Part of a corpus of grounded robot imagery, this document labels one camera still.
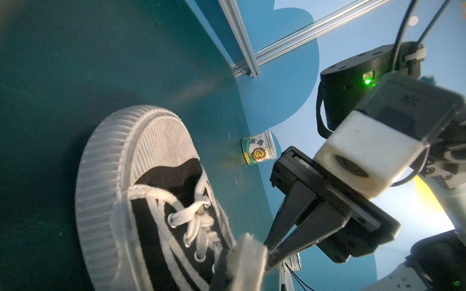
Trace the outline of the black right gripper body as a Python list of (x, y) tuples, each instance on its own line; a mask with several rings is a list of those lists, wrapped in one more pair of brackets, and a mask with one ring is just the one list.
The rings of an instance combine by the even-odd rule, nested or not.
[(273, 187), (285, 194), (269, 232), (269, 263), (317, 246), (337, 264), (374, 253), (401, 225), (300, 150), (274, 163)]

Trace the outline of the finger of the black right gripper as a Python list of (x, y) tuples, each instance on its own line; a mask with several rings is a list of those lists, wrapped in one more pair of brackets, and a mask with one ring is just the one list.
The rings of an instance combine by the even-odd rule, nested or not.
[(275, 216), (273, 225), (269, 231), (264, 245), (273, 251), (285, 238), (287, 233), (295, 225), (307, 208), (316, 199), (316, 194), (301, 181), (295, 182)]
[(335, 207), (318, 207), (268, 256), (266, 271), (285, 258), (325, 240), (346, 226), (352, 210), (342, 212)]

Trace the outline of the aluminium right frame post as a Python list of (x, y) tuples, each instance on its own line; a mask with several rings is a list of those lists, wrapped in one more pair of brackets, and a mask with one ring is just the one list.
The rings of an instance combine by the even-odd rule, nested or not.
[(219, 5), (227, 19), (227, 22), (233, 32), (235, 40), (246, 61), (250, 75), (254, 78), (260, 75), (259, 66), (256, 60), (255, 53), (246, 31), (243, 18), (240, 13), (239, 6), (235, 0), (219, 0)]

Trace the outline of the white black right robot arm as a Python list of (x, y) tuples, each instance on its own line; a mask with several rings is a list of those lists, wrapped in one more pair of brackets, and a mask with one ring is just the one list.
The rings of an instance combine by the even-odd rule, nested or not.
[(335, 263), (372, 254), (400, 223), (373, 204), (420, 177), (454, 229), (413, 245), (372, 291), (466, 288), (466, 100), (421, 78), (426, 49), (397, 42), (348, 58), (320, 75), (313, 158), (287, 148), (271, 184), (285, 199), (265, 246), (266, 269), (317, 246)]

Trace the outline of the printed paper cup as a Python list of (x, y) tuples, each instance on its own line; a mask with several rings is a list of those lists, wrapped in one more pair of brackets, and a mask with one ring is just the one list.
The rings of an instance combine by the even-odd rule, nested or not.
[(275, 160), (277, 152), (270, 130), (241, 140), (241, 149), (247, 165), (252, 166), (260, 162)]

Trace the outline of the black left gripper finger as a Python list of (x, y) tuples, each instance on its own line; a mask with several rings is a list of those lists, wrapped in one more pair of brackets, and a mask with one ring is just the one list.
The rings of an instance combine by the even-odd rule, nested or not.
[(209, 287), (210, 291), (229, 291), (232, 279), (228, 273), (228, 266), (225, 261), (218, 262), (214, 268), (214, 274)]

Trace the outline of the black white canvas sneaker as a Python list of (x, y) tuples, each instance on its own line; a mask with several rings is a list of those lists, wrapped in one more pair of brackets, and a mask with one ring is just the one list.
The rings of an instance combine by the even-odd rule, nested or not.
[(103, 120), (81, 157), (75, 216), (97, 291), (208, 291), (235, 240), (192, 138), (152, 105)]

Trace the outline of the white shoelace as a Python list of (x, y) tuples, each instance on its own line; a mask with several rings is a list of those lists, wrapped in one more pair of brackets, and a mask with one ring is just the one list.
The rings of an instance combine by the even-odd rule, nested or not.
[(235, 241), (206, 173), (187, 206), (159, 187), (137, 184), (127, 193), (144, 289), (209, 291), (219, 261), (227, 263), (230, 291), (261, 289), (268, 249), (251, 234)]

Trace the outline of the aluminium back frame bar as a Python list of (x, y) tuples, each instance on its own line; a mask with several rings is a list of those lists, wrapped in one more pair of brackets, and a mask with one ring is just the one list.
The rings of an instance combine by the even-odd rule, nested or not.
[[(305, 27), (285, 36), (269, 46), (258, 50), (253, 49), (258, 66), (264, 65), (273, 59), (281, 57), (304, 44), (315, 40), (361, 16), (370, 13), (385, 5), (384, 0), (360, 0), (360, 1), (275, 1), (273, 10), (286, 8), (301, 9), (314, 18), (314, 21)], [(244, 57), (241, 61), (231, 66), (234, 76), (248, 74)]]

